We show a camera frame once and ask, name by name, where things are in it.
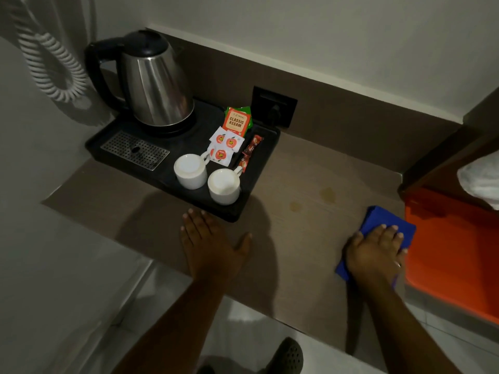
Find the person's left hand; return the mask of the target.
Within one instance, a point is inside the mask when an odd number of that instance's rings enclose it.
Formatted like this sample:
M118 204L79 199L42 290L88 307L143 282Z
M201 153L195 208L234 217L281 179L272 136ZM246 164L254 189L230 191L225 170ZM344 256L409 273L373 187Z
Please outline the person's left hand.
M240 239L232 245L224 228L203 210L190 208L182 219L180 241L193 281L228 289L246 262L236 253Z

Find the person's right hand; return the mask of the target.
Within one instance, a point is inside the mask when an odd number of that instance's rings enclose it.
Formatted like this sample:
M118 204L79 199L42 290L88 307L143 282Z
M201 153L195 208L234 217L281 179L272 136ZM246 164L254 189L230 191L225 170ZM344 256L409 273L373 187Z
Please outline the person's right hand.
M393 287L402 271L396 271L393 263L394 250L384 248L384 230L388 226L379 225L365 236L365 245L356 250L346 247L346 266L355 282L361 286L374 280L382 280ZM404 235L399 232L399 249Z

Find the blue cleaning cloth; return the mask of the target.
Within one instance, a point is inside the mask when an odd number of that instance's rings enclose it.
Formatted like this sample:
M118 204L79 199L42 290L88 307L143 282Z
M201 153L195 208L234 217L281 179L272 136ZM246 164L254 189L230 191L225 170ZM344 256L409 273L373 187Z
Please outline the blue cleaning cloth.
M398 226L398 231L404 235L399 250L402 251L410 248L416 232L416 226L380 206L373 205L367 208L366 215L360 226L359 232L365 237L372 230L382 224L387 226ZM342 249L341 259L335 268L335 273L347 283L352 282L351 274L346 266L346 247L349 245L351 239L352 238L349 238L345 247Z

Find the person's left forearm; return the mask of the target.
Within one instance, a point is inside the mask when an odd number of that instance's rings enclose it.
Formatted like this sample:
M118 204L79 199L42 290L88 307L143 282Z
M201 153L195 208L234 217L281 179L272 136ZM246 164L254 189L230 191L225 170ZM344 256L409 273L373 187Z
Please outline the person's left forearm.
M111 374L192 374L229 279L194 280Z

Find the person's right forearm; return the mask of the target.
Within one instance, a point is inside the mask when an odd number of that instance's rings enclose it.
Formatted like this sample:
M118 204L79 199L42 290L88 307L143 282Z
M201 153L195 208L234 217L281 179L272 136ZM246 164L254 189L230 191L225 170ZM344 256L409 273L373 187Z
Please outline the person's right forearm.
M355 282L371 313L388 374L462 374L386 278L364 276Z

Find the orange seat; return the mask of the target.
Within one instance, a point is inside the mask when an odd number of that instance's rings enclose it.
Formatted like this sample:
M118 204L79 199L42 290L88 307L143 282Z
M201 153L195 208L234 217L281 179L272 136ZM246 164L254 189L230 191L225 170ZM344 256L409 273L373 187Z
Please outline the orange seat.
M499 325L499 214L420 188L405 219L416 226L408 285Z

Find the white ceramic cup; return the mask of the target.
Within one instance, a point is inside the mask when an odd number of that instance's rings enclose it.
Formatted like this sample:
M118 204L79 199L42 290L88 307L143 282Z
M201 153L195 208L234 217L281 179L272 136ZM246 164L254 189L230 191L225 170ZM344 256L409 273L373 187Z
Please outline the white ceramic cup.
M241 174L241 166L234 170L217 169L211 173L207 181L211 199L223 206L235 203L240 196Z
M201 155L186 154L180 156L174 163L174 172L180 185L188 190L204 186L208 179L207 163L209 151Z

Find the dark wooden cabinet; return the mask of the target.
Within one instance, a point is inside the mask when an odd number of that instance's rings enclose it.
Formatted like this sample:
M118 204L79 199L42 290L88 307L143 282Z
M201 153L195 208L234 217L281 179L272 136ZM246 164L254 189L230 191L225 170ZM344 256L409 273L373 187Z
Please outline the dark wooden cabinet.
M462 188L457 171L466 164L497 150L499 150L499 131L486 132L464 125L403 173L398 194L405 199L417 189L426 188L493 211L485 201L469 195Z

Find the white sugar sachet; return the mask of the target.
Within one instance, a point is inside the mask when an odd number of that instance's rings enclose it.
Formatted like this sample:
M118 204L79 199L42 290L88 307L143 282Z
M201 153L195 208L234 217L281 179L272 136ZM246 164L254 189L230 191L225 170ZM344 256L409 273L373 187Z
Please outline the white sugar sachet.
M224 144L211 142L208 147L210 161L228 167L232 161L234 150Z
M231 149L233 152L239 152L245 139L237 133L225 130L223 127L219 126L209 138L209 141L221 145L225 149Z

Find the white towel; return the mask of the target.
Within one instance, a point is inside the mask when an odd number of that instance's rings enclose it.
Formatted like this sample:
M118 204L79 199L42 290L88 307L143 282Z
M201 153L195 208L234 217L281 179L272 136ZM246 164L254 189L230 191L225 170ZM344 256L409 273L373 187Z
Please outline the white towel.
M457 178L466 193L499 211L499 150L458 169Z

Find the black plastic tray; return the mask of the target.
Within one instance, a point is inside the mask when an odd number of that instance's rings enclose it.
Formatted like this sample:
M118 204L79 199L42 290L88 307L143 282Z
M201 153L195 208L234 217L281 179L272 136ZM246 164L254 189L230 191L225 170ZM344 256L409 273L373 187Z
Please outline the black plastic tray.
M185 154L202 154L209 146L209 138L224 122L225 112L220 106L195 100L194 110L196 111L196 124L181 135L170 138L135 136L131 132L124 131L124 128L119 126L119 121L115 119L90 138L85 143L85 148L100 163L118 169L142 182L191 203L195 207L202 208L222 220L236 222L240 218L268 159L278 144L280 131L273 126L267 126L259 122L253 123L253 128L246 136L241 150L246 148L255 134L262 136L264 140L257 146L256 152L249 159L248 168L241 175L241 194L238 200L232 205L223 206L211 199L206 185L200 189L187 190L180 185L174 174L175 160ZM149 171L101 149L101 146L119 131L124 131L148 143L167 149L170 154L154 171Z

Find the dark perforated shoe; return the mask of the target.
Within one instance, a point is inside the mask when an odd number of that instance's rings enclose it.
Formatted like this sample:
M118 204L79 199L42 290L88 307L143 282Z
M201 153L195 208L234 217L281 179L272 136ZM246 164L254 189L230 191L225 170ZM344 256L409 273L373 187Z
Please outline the dark perforated shoe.
M301 346L295 339L287 337L268 364L266 374L301 374L303 362Z

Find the orange tea bag packet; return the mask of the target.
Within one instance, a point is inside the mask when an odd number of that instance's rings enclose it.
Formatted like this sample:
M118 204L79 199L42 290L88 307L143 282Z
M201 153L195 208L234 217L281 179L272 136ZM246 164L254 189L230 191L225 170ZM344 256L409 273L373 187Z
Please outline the orange tea bag packet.
M230 110L225 117L224 122L221 127L225 130L233 131L244 137L246 135L246 126L249 120L249 115L245 113L238 112L236 110Z

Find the black kettle base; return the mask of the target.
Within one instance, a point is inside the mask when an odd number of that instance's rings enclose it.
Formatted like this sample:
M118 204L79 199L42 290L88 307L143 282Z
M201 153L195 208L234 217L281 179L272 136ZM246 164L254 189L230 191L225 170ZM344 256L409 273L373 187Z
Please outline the black kettle base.
M177 124L165 126L144 124L130 112L120 113L116 120L119 121L119 126L124 128L124 131L131 132L135 136L170 138L189 131L196 124L196 111L193 110L187 118Z

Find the metal drip grate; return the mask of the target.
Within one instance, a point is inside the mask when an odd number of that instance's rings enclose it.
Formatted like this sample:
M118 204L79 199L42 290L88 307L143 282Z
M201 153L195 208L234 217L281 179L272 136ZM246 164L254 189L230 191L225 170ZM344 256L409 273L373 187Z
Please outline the metal drip grate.
M117 132L101 149L149 171L154 171L170 154L169 150L124 131Z

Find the stainless steel electric kettle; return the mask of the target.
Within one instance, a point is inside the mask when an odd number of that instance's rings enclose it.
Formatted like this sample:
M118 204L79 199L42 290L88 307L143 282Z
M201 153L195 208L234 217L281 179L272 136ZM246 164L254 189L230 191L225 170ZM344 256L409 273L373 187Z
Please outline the stainless steel electric kettle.
M101 65L115 62L124 100L110 90ZM167 39L152 30L90 43L84 51L87 74L104 103L132 114L151 130L186 128L195 103L186 76Z

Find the black wall socket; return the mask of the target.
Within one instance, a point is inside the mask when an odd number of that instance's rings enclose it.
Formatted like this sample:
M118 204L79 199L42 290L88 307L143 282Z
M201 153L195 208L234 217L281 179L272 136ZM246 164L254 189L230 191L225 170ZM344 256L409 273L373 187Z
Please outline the black wall socket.
M292 97L254 86L251 115L265 124L288 129L298 101Z

